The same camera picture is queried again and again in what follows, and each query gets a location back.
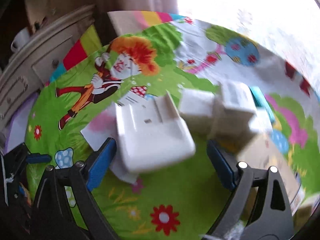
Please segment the small white box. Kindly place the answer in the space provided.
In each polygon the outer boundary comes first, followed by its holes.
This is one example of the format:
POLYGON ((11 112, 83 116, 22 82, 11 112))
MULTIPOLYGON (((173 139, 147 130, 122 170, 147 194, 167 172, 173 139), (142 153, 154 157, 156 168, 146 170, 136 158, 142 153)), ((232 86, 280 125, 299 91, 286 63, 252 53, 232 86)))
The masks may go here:
POLYGON ((178 106, 180 116, 211 118, 213 116, 214 97, 212 92, 189 88, 183 89, 178 106))

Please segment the teal and white box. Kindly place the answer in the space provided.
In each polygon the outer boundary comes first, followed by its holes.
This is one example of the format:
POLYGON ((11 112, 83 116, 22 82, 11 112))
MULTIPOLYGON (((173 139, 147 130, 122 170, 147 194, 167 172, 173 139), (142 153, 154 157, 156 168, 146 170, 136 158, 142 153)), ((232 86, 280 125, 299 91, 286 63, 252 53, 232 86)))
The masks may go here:
POLYGON ((261 89, 257 86, 251 86, 249 87, 252 96, 253 96, 253 100, 254 103, 257 107, 262 107, 263 109, 265 109, 267 111, 269 120, 271 122, 271 124, 273 124, 275 122, 275 117, 274 117, 274 113, 272 112, 271 107, 268 104, 268 101, 266 100, 264 94, 262 93, 261 89))

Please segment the green cartoon bedsheet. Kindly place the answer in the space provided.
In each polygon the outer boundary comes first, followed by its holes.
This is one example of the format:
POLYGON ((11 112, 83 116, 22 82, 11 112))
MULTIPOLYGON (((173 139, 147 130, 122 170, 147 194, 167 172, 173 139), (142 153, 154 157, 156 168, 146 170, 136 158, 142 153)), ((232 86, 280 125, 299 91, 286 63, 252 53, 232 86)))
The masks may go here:
POLYGON ((249 38, 181 18, 99 46, 41 91, 25 142, 56 169, 107 139, 119 151, 93 196, 122 239, 198 239, 229 193, 207 139, 268 151, 297 172, 289 200, 319 193, 319 97, 287 61, 249 38))

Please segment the cream drawer cabinet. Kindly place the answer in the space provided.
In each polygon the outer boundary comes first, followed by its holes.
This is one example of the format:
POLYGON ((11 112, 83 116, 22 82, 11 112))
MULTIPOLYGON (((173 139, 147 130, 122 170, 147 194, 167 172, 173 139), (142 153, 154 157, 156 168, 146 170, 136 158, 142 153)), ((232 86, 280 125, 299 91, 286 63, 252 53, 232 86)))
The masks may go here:
POLYGON ((36 32, 1 74, 1 129, 33 92, 44 87, 57 65, 94 23, 94 5, 70 12, 36 32))

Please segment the white printed cardboard box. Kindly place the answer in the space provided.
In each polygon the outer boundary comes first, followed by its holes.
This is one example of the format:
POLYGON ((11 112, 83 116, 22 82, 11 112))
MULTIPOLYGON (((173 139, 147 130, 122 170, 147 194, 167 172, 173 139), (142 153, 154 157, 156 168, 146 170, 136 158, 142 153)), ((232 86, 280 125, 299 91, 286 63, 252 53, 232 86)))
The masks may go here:
POLYGON ((239 137, 248 130, 256 106, 249 87, 242 82, 222 81, 215 95, 209 136, 239 137))

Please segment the large brown cardboard box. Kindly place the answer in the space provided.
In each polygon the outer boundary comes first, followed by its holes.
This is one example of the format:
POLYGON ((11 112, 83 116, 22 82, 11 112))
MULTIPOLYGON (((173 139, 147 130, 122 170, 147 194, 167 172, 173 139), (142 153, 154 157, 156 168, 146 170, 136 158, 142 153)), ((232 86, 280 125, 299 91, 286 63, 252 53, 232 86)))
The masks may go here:
POLYGON ((289 167, 285 157, 266 133, 255 135, 236 154, 236 159, 246 162, 252 168, 263 170, 275 166, 283 180, 291 212, 296 213, 305 197, 301 180, 299 175, 289 167))

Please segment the white mug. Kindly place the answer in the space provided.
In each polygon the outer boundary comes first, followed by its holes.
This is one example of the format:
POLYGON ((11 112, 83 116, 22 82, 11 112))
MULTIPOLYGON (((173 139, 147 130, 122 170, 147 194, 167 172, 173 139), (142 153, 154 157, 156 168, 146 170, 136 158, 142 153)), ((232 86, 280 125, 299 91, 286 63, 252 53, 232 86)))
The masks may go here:
POLYGON ((23 46, 25 46, 29 42, 30 38, 31 35, 27 27, 20 30, 11 43, 11 51, 13 53, 18 52, 23 46))

